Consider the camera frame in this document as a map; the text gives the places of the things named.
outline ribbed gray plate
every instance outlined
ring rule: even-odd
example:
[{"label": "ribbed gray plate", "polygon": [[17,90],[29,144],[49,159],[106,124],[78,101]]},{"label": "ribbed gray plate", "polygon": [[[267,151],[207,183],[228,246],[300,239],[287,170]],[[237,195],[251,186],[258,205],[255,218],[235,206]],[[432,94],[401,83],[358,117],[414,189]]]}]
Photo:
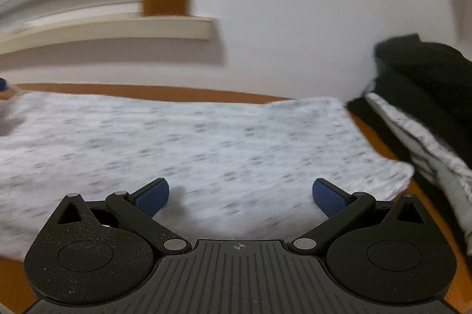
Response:
[{"label": "ribbed gray plate", "polygon": [[118,301],[91,308],[67,308],[39,301],[28,314],[454,312],[438,300],[407,308],[365,302],[334,284],[318,259],[291,254],[279,241],[202,240],[188,254],[163,258],[145,285]]}]

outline pile of clothes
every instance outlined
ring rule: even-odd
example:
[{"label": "pile of clothes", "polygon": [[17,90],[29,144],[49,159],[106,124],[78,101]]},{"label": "pile of clothes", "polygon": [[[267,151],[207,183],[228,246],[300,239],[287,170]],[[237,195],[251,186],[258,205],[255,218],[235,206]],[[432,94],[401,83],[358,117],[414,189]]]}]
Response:
[{"label": "pile of clothes", "polygon": [[381,74],[348,108],[415,166],[472,270],[472,61],[417,34],[382,42],[375,54]]}]

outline triangular cutout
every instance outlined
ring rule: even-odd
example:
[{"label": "triangular cutout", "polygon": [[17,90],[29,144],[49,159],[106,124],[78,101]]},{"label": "triangular cutout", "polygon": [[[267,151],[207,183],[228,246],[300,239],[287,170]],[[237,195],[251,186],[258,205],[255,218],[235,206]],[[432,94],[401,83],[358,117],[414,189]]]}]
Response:
[{"label": "triangular cutout", "polygon": [[396,219],[403,222],[424,223],[415,205],[411,202],[407,202],[403,205],[402,211],[398,214]]},{"label": "triangular cutout", "polygon": [[80,222],[81,220],[79,210],[73,203],[70,203],[59,218],[58,224],[63,225],[65,223]]}]

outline gray fabric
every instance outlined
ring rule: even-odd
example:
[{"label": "gray fabric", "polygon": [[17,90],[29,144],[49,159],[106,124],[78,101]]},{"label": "gray fabric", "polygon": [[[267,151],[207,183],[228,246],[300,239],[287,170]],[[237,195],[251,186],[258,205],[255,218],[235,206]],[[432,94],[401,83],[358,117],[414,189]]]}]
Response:
[{"label": "gray fabric", "polygon": [[409,149],[412,161],[421,175],[443,190],[464,232],[468,246],[467,253],[472,254],[472,205],[456,172],[428,151],[418,137],[399,127],[398,120],[391,119],[392,116],[385,110],[385,100],[379,96],[371,97],[371,95],[368,95],[366,100],[392,133]]},{"label": "gray fabric", "polygon": [[0,255],[22,259],[66,193],[100,200],[159,176],[155,219],[191,242],[291,240],[326,217],[324,177],[390,200],[412,167],[377,154],[333,98],[268,105],[27,93],[0,103]]}]

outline wooden table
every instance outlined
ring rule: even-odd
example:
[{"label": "wooden table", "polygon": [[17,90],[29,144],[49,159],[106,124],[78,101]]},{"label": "wooden table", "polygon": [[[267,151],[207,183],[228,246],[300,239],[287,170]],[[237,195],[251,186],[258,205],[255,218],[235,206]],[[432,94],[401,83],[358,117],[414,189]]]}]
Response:
[{"label": "wooden table", "polygon": [[[257,94],[235,93],[229,91],[196,90],[186,88],[170,88],[159,86],[133,85],[92,85],[92,84],[24,84],[23,89],[40,91],[57,91],[74,94],[107,94],[120,97],[139,99],[165,100],[174,102],[244,102],[267,103],[284,98]],[[372,147],[384,157],[396,159],[392,151],[377,137],[375,131],[361,119],[352,116],[354,122],[370,142]],[[459,312],[465,313],[472,309],[472,276],[468,271],[464,257],[454,241],[451,229],[443,220],[431,201],[418,185],[410,182],[407,189],[416,193],[431,216],[440,227],[457,258],[457,272],[446,295],[446,301]],[[23,271],[23,264],[0,258],[0,302],[15,313],[23,312],[34,303],[35,297],[29,288]]]}]

